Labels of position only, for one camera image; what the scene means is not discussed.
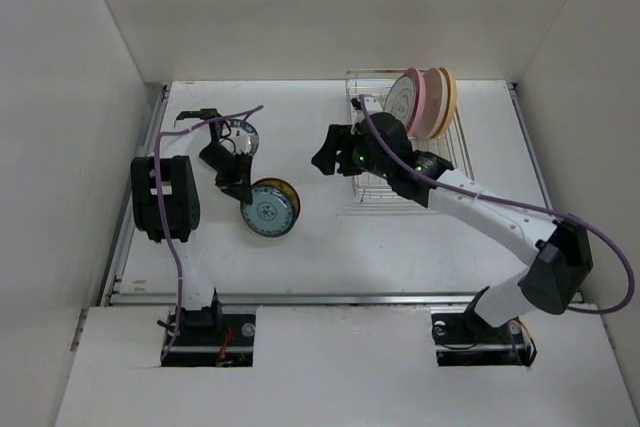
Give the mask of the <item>blue floral small plate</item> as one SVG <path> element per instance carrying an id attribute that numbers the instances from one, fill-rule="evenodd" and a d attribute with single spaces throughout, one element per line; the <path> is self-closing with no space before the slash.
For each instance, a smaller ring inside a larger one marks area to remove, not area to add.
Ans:
<path id="1" fill-rule="evenodd" d="M 253 202 L 240 204 L 245 224 L 253 232 L 267 238 L 278 238 L 289 233 L 297 221 L 291 203 L 271 187 L 254 185 L 251 190 Z"/>

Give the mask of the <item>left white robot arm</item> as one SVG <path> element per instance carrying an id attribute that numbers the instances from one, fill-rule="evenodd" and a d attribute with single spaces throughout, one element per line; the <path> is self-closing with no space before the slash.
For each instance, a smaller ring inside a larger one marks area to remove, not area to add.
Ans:
<path id="1" fill-rule="evenodd" d="M 201 129 L 209 129 L 209 143 L 199 159 L 214 173 L 214 185 L 224 195 L 240 204 L 253 202 L 251 171 L 254 150 L 233 152 L 225 142 L 232 129 L 246 126 L 248 119 L 261 108 L 235 114 L 221 114 L 217 109 L 182 111 L 177 119 L 195 123 L 182 130 L 160 131 L 152 154 L 138 156 L 130 163 L 131 198 L 135 227 L 154 243 L 168 247 L 176 268 L 176 304 L 173 314 L 159 325 L 171 347 L 179 340 L 196 337 L 201 343 L 217 341 L 223 334 L 224 320 L 216 288 L 199 278 L 181 260 L 175 243 L 185 244 L 199 227 L 201 204 L 191 158 L 188 155 L 164 157 L 162 144 L 167 138 L 182 138 Z"/>

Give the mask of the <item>yellow patterned small plate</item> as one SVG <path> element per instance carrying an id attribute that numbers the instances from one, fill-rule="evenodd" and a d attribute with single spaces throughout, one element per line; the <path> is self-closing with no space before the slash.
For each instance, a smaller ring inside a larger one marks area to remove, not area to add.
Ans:
<path id="1" fill-rule="evenodd" d="M 293 206 L 294 218 L 298 219 L 301 211 L 301 201 L 297 191 L 289 182 L 276 177 L 267 177 L 256 181 L 255 184 L 271 187 L 281 193 Z"/>

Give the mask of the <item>white plate green rim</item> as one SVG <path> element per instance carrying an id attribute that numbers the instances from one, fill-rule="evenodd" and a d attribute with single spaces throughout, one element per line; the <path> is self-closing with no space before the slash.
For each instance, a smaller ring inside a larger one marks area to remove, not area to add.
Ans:
<path id="1" fill-rule="evenodd" d="M 254 156 L 259 148 L 260 137 L 257 129 L 243 119 L 231 119 L 223 123 L 220 143 L 232 154 Z"/>

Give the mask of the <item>cream yellow bowl plate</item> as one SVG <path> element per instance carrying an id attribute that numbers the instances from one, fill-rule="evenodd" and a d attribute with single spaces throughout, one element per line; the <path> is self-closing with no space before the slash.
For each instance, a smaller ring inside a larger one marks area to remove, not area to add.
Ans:
<path id="1" fill-rule="evenodd" d="M 438 122 L 429 135 L 430 139 L 440 137 L 449 127 L 457 108 L 457 84 L 454 75 L 445 67 L 438 67 L 443 77 L 443 106 L 440 108 Z"/>

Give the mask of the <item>pink bowl plate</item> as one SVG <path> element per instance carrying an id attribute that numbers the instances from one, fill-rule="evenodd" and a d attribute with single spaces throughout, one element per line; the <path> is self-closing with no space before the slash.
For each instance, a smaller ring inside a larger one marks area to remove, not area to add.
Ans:
<path id="1" fill-rule="evenodd" d="M 409 137 L 430 139 L 444 104 L 442 81 L 438 68 L 407 69 L 387 94 L 384 112 L 399 120 Z"/>

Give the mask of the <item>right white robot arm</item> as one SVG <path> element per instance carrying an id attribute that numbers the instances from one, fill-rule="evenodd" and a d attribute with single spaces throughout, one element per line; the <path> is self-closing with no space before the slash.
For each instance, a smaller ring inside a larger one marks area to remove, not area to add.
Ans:
<path id="1" fill-rule="evenodd" d="M 311 163 L 326 176 L 373 174 L 400 197 L 465 223 L 524 264 L 523 272 L 479 291 L 460 315 L 474 340 L 487 340 L 535 310 L 563 314 L 592 269 L 584 227 L 489 201 L 484 189 L 447 159 L 414 149 L 400 121 L 388 113 L 352 127 L 330 125 Z"/>

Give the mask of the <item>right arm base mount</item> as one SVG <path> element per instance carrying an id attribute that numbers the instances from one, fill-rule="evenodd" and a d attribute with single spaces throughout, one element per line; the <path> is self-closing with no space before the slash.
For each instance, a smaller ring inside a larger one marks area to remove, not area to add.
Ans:
<path id="1" fill-rule="evenodd" d="M 530 368 L 537 358 L 537 345 L 519 317 L 491 327 L 475 314 L 434 311 L 431 325 L 439 367 Z"/>

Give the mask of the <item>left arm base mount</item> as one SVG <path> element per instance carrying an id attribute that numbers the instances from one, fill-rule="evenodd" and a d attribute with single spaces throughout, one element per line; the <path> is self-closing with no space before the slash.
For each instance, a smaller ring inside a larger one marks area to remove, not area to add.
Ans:
<path id="1" fill-rule="evenodd" d="M 158 320 L 165 337 L 162 367 L 245 368 L 253 366 L 256 315 L 225 313 L 214 299 L 200 310 L 181 309 L 180 322 L 173 313 Z"/>

